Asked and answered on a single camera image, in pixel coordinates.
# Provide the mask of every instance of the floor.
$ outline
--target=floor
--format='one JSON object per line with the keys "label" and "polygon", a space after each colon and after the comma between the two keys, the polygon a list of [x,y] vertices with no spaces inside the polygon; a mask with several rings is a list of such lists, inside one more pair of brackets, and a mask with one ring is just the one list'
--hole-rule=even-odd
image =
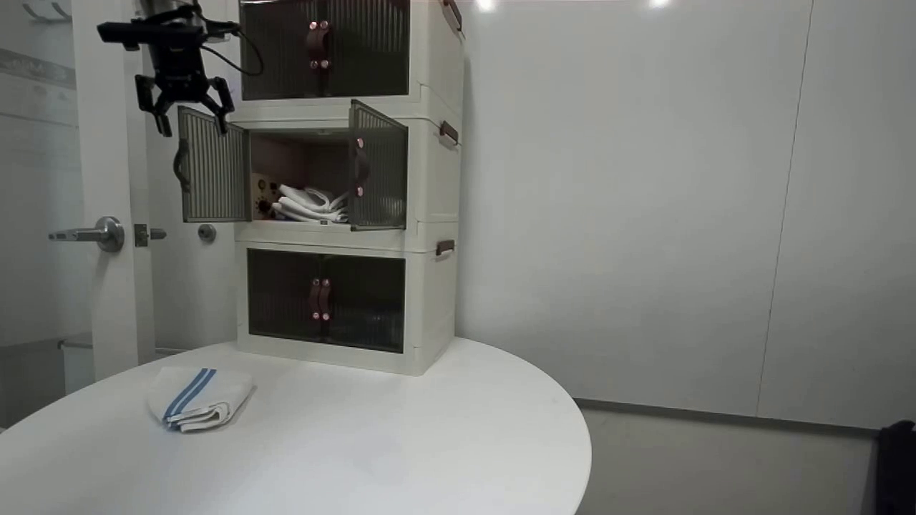
{"label": "floor", "polygon": [[647,409],[587,409],[578,515],[869,515],[872,441]]}
{"label": "floor", "polygon": [[58,342],[0,348],[0,428],[65,395]]}

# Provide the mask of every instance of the stacked storage box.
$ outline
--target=stacked storage box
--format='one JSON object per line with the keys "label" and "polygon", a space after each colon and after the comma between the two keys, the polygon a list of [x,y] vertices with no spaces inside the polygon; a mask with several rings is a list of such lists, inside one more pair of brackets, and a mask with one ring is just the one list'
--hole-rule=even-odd
{"label": "stacked storage box", "polygon": [[236,342],[424,373],[454,335],[463,43],[451,0],[239,4],[229,134],[179,109],[189,225],[236,229]]}

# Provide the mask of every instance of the drawer handle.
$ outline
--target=drawer handle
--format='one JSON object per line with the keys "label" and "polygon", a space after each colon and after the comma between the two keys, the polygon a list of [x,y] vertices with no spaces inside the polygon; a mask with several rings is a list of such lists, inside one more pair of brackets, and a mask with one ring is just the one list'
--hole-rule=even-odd
{"label": "drawer handle", "polygon": [[445,260],[458,253],[454,240],[438,240],[435,243],[435,260]]}
{"label": "drawer handle", "polygon": [[179,183],[179,193],[189,195],[191,193],[191,182],[189,182],[189,140],[186,137],[178,140],[172,173],[173,173],[173,177]]}
{"label": "drawer handle", "polygon": [[328,277],[319,280],[319,322],[324,325],[332,322],[332,280]]}
{"label": "drawer handle", "polygon": [[308,23],[305,54],[308,54],[308,70],[328,70],[332,67],[332,23],[328,21]]}
{"label": "drawer handle", "polygon": [[354,162],[351,162],[351,182],[345,187],[349,195],[354,197],[365,197],[365,182],[372,174],[372,166],[370,166],[370,154],[365,154],[365,140],[364,137],[354,137]]}
{"label": "drawer handle", "polygon": [[441,0],[441,10],[444,10],[444,14],[445,14],[445,21],[450,21],[451,31],[454,31],[454,34],[460,34],[463,21],[460,21],[460,10],[458,10],[458,4],[454,4],[454,0]]}
{"label": "drawer handle", "polygon": [[308,290],[308,318],[319,322],[319,277],[311,277],[311,290]]}
{"label": "drawer handle", "polygon": [[460,143],[460,134],[451,123],[438,123],[438,143],[445,150],[454,150]]}

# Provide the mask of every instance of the folded cloth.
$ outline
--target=folded cloth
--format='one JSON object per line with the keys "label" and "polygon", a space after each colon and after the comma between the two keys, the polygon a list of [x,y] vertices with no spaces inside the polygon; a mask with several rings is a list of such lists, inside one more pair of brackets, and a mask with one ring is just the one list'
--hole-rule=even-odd
{"label": "folded cloth", "polygon": [[239,373],[165,366],[152,380],[146,409],[169,433],[208,433],[231,425],[252,389]]}

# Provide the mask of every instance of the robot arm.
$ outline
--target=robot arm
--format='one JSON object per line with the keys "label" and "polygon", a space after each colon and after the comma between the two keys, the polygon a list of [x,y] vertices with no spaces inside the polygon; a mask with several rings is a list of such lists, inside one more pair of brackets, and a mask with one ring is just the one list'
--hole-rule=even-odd
{"label": "robot arm", "polygon": [[98,27],[102,43],[129,53],[149,47],[153,77],[136,74],[136,106],[149,112],[161,134],[172,134],[169,109],[173,104],[203,104],[226,134],[226,114],[234,112],[226,82],[205,77],[201,47],[239,34],[236,23],[205,21],[201,7],[179,7],[131,23]]}

